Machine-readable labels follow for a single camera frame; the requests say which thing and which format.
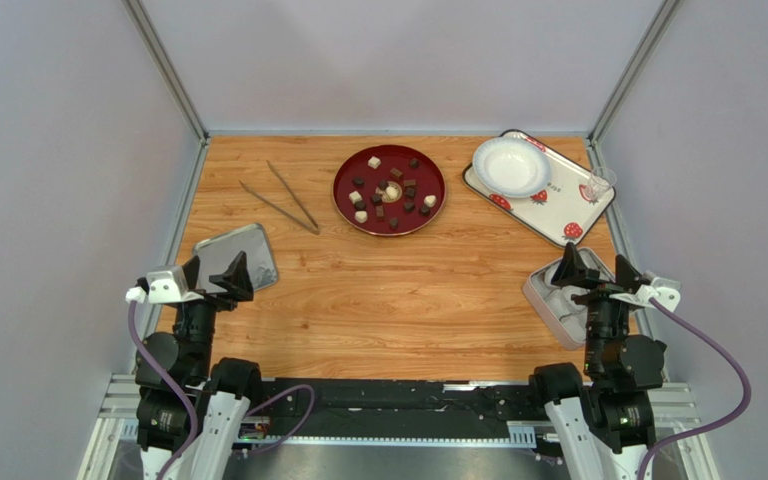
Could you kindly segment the square tin box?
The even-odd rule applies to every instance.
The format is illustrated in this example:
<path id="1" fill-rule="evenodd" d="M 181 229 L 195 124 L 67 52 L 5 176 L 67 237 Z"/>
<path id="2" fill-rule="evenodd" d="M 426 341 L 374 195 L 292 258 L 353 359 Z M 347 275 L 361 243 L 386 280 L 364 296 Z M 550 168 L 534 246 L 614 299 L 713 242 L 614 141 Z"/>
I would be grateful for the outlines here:
<path id="1" fill-rule="evenodd" d="M 561 258 L 532 272 L 522 286 L 522 293 L 544 325 L 566 350 L 578 350 L 585 343 L 586 307 L 572 297 L 585 293 L 576 287 L 557 287 L 551 283 Z"/>

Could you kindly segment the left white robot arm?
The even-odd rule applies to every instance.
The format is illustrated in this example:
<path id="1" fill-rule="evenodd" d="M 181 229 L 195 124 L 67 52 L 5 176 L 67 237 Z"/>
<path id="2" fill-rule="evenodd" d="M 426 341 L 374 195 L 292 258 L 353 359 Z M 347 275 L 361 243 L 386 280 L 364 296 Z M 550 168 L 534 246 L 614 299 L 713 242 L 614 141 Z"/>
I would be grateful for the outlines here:
<path id="1" fill-rule="evenodd" d="M 262 391 L 258 364 L 212 360 L 216 317 L 254 297 L 247 255 L 210 276 L 218 291 L 199 287 L 200 259 L 166 266 L 139 278 L 125 296 L 128 329 L 136 352 L 136 409 L 142 476 L 145 479 L 220 479 L 242 420 Z M 175 310 L 169 332 L 140 337 L 137 306 Z"/>

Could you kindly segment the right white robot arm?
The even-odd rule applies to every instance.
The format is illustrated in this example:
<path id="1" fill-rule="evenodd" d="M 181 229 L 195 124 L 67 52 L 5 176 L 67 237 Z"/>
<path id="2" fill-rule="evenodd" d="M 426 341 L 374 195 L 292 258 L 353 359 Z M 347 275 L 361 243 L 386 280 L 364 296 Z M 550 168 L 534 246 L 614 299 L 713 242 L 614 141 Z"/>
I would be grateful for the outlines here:
<path id="1" fill-rule="evenodd" d="M 656 443 L 649 391 L 663 385 L 664 342 L 630 332 L 630 314 L 658 296 L 652 280 L 622 255 L 612 280 L 565 247 L 552 283 L 574 286 L 586 308 L 584 363 L 540 366 L 529 383 L 558 437 L 573 479 L 648 479 L 646 454 Z"/>

